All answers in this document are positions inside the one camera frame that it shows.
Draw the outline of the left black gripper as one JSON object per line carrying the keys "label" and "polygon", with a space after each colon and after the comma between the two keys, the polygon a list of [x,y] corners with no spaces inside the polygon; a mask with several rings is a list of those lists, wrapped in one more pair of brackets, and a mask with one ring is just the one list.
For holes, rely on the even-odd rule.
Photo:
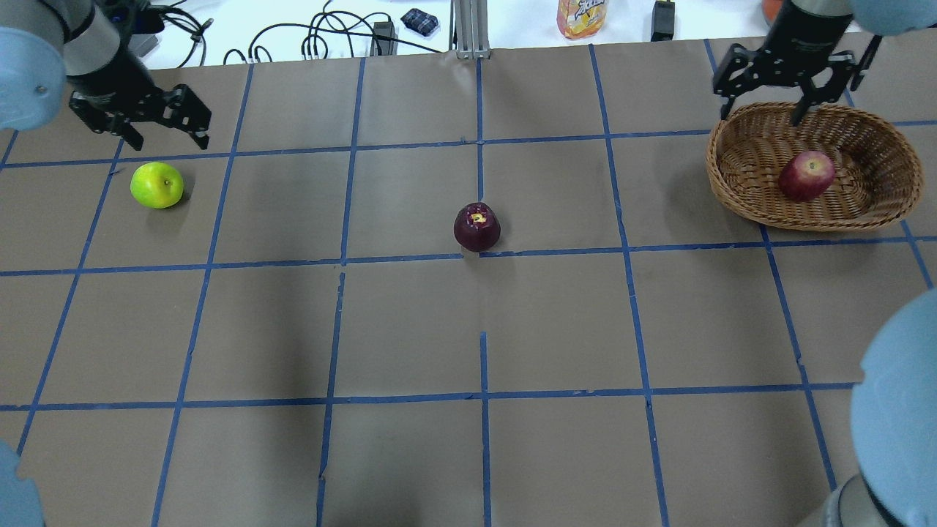
{"label": "left black gripper", "polygon": [[209,146],[213,113],[204,101],[187,84],[177,84],[171,110],[166,92],[126,48],[98,70],[70,75],[70,85],[70,109],[93,133],[113,135],[140,152],[144,139],[134,124],[151,122],[183,131],[202,151]]}

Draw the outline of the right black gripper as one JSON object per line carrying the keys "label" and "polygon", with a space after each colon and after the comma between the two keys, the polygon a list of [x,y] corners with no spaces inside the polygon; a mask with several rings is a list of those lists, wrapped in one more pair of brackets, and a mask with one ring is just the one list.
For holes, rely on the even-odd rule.
{"label": "right black gripper", "polygon": [[[712,80],[726,120],[736,101],[762,86],[799,87],[802,96],[791,116],[797,127],[811,109],[843,96],[856,70],[856,54],[837,45],[853,20],[846,1],[782,1],[760,49],[731,45]],[[814,77],[830,70],[818,86]]]}

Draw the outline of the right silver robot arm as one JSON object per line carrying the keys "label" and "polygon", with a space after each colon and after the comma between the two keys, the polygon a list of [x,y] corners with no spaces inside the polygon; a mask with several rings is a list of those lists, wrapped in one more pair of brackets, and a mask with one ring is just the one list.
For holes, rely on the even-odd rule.
{"label": "right silver robot arm", "polygon": [[[712,80],[720,120],[706,147],[717,200],[745,219],[798,231],[869,231],[922,197],[923,170],[903,134],[839,104],[857,90],[881,38],[935,26],[933,1],[783,1],[761,46],[732,44]],[[824,148],[869,201],[796,203],[777,190],[783,154]],[[935,291],[900,308],[871,340],[852,389],[856,476],[803,526],[935,524]]]}

